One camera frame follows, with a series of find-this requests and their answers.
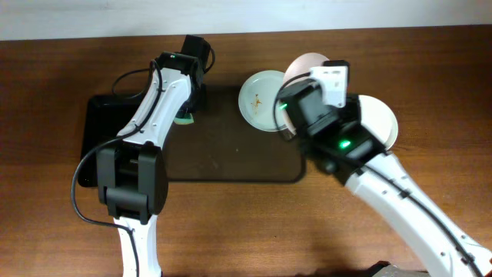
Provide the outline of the pale blue plate top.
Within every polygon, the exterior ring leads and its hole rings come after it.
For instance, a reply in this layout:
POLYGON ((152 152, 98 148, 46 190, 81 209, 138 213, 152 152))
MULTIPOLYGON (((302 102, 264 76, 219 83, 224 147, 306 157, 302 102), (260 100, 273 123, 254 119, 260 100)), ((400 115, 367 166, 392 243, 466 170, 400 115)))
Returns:
POLYGON ((243 118, 254 128, 264 132, 284 130, 282 111, 277 103, 274 123, 273 107, 275 96, 283 84, 284 73, 275 70, 257 72, 241 86, 238 107, 243 118))

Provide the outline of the green scrubbing sponge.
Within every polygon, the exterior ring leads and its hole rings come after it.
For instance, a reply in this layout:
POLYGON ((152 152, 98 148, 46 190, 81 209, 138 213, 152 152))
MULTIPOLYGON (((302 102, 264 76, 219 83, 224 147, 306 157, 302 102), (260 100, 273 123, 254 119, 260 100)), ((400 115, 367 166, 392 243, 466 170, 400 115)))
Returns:
POLYGON ((191 113, 177 114, 173 120, 176 125, 190 125, 194 123, 194 117, 191 113))

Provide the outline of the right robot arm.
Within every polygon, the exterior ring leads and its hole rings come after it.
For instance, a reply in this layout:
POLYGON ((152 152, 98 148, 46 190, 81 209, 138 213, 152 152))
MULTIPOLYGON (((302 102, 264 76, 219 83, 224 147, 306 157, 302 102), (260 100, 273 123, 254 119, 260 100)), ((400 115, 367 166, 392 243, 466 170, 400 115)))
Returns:
POLYGON ((367 95, 325 104, 311 78, 283 85, 275 104, 303 152, 375 210, 432 276, 489 276, 491 251, 466 234, 420 189, 391 152, 393 112, 367 95))

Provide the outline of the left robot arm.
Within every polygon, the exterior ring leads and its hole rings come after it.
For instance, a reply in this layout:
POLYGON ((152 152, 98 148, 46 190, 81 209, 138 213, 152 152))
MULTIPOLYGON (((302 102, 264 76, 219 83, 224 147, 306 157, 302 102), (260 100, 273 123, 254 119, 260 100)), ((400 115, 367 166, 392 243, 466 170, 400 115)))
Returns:
POLYGON ((118 228, 125 276, 160 276, 157 218, 168 194, 162 149, 176 118, 196 112, 214 63, 204 38, 187 35, 179 52, 151 62, 144 97, 115 142, 96 152, 98 196, 118 228))

